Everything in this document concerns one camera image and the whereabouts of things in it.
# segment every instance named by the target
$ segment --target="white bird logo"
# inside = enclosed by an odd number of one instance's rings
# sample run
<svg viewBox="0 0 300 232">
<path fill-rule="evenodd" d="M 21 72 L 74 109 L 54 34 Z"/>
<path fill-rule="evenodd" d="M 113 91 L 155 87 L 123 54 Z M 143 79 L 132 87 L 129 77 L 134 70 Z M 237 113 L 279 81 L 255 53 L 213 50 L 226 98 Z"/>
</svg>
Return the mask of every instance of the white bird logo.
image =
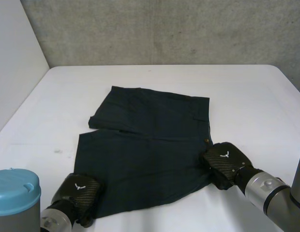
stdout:
<svg viewBox="0 0 300 232">
<path fill-rule="evenodd" d="M 76 186 L 77 190 L 86 188 L 85 186 L 79 187 L 77 184 L 75 184 L 75 186 Z"/>
<path fill-rule="evenodd" d="M 228 158 L 229 157 L 229 151 L 227 151 L 227 154 L 226 155 L 220 155 L 220 157 L 226 157 L 226 158 Z"/>
</svg>

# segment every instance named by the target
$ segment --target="button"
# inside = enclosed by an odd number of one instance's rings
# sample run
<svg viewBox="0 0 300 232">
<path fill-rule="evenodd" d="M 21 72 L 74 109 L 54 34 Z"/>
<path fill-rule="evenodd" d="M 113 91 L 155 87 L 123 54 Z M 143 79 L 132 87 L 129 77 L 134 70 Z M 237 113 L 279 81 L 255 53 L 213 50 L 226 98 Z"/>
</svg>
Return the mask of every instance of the button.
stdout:
<svg viewBox="0 0 300 232">
<path fill-rule="evenodd" d="M 272 181 L 271 180 L 266 180 L 266 181 L 264 181 L 264 185 L 268 188 L 271 188 L 272 187 Z"/>
</svg>

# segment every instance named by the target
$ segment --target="teal cap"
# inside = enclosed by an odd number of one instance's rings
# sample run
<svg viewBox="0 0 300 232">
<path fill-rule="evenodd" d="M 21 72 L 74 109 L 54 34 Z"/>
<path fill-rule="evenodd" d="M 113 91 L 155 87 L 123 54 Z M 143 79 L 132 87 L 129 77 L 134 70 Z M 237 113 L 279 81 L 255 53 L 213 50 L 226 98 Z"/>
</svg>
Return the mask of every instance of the teal cap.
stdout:
<svg viewBox="0 0 300 232">
<path fill-rule="evenodd" d="M 0 216 L 23 212 L 40 199 L 38 176 L 25 169 L 0 170 Z"/>
</svg>

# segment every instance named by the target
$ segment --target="white table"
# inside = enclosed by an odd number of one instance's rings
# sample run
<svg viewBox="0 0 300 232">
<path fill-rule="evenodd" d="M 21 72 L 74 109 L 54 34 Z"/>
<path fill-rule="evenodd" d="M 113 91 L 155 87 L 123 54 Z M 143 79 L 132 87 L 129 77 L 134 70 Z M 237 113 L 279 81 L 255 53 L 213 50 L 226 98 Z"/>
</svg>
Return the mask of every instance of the white table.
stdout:
<svg viewBox="0 0 300 232">
<path fill-rule="evenodd" d="M 300 157 L 300 93 L 269 65 L 79 66 L 49 70 L 0 132 L 0 169 L 39 175 L 45 208 L 73 171 L 78 135 L 112 85 L 210 97 L 214 143 L 292 184 Z M 233 187 L 213 185 L 175 203 L 101 218 L 74 232 L 278 232 Z"/>
</svg>

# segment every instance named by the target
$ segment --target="dark green shorts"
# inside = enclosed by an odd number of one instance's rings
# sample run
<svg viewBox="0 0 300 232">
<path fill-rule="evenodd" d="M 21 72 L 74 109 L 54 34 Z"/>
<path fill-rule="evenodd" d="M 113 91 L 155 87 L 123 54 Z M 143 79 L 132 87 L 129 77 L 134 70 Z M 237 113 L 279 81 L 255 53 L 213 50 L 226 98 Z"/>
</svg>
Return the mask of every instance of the dark green shorts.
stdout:
<svg viewBox="0 0 300 232">
<path fill-rule="evenodd" d="M 105 183 L 95 217 L 172 203 L 210 183 L 209 98 L 112 87 L 81 134 L 75 173 Z"/>
</svg>

